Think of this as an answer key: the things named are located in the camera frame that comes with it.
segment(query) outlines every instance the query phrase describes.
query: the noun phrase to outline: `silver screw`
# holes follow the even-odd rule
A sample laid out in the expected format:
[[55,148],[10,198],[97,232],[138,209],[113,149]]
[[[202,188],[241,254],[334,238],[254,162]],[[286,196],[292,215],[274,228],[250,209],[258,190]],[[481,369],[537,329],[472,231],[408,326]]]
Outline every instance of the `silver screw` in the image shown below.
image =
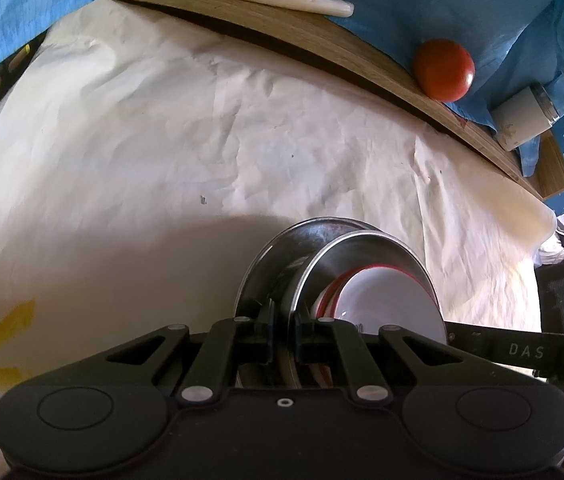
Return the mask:
[[370,402],[377,402],[378,400],[384,400],[389,396],[389,391],[383,386],[374,386],[373,384],[367,384],[357,389],[357,396],[363,400],[369,400]]
[[189,386],[182,390],[181,395],[188,402],[206,402],[213,397],[213,391],[206,386]]

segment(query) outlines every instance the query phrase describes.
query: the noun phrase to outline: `paper sheet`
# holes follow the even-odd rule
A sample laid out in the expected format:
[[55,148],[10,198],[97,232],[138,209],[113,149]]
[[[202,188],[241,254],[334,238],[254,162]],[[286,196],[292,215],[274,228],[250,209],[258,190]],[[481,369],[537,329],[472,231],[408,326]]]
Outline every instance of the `paper sheet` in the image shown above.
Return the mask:
[[66,16],[0,106],[0,394],[168,323],[207,330],[266,241],[324,215],[406,242],[446,319],[540,329],[552,212],[452,137],[159,12]]

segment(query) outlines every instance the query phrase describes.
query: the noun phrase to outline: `red ball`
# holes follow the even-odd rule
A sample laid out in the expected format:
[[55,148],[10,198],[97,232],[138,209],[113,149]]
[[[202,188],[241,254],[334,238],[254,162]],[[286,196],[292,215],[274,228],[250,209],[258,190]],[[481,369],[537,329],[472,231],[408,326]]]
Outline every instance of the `red ball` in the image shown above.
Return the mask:
[[475,77],[475,63],[468,51],[451,40],[428,40],[413,59],[413,73],[431,99],[452,103],[466,95]]

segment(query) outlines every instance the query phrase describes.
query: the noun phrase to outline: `wooden plank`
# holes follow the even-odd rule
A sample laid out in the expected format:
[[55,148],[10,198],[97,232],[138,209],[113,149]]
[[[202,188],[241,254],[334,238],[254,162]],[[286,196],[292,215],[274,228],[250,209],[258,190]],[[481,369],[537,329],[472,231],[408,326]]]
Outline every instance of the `wooden plank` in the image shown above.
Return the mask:
[[564,191],[564,156],[551,130],[540,137],[540,160],[535,174],[544,199]]
[[[457,136],[491,161],[514,182],[540,200],[544,184],[531,183],[522,176],[519,160],[506,152],[484,126],[460,118],[443,104],[426,97],[411,75],[383,52],[360,40],[324,16],[279,9],[242,0],[129,0],[182,9],[255,30],[304,49],[332,62],[395,95],[433,120],[437,129]],[[549,186],[563,183],[563,175]]]

